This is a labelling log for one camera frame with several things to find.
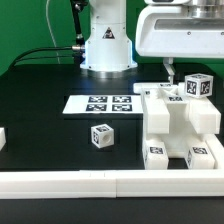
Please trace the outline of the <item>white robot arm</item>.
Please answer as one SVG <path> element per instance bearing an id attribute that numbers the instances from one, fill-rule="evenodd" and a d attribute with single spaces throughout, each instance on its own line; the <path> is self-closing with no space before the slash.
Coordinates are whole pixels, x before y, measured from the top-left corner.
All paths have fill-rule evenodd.
<path id="1" fill-rule="evenodd" d="M 160 57 L 172 81 L 175 58 L 224 58 L 224 0 L 144 0 L 135 40 L 126 35 L 126 0 L 76 0 L 91 9 L 91 34 L 77 35 L 81 68 L 105 77 L 136 66 L 133 54 Z"/>

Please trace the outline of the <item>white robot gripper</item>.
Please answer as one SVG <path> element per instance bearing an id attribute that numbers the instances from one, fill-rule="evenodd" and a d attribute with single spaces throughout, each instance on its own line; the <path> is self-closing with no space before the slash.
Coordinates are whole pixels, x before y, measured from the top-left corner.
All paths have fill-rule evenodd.
<path id="1" fill-rule="evenodd" d="M 224 4 L 149 4 L 138 18 L 135 48 L 164 58 L 173 84 L 172 58 L 224 58 Z"/>

